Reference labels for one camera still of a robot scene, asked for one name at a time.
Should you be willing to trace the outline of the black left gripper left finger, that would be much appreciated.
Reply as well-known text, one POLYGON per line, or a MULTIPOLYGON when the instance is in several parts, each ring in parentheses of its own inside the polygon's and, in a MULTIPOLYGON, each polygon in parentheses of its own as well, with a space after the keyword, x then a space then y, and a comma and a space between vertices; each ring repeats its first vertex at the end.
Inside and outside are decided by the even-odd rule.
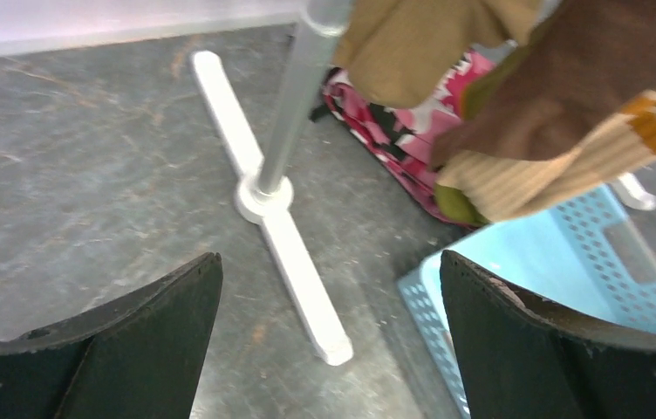
POLYGON ((84 313, 0 340, 0 418, 186 418, 220 303, 206 253, 84 313))

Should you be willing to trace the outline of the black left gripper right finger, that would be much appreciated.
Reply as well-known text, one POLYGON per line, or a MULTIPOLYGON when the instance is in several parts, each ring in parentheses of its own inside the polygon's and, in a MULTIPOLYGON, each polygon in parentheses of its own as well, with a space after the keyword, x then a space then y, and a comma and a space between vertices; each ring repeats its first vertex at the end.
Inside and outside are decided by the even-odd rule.
POLYGON ((656 418, 656 334, 597 319, 455 251, 441 293, 474 418, 656 418))

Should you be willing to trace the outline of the striped olive cream sock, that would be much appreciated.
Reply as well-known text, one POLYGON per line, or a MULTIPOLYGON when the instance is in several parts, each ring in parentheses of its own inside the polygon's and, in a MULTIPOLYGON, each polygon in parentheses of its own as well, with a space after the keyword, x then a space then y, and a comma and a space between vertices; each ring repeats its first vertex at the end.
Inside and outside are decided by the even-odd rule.
POLYGON ((656 1, 562 1, 461 103, 429 162, 455 222, 527 216, 656 162, 656 1))

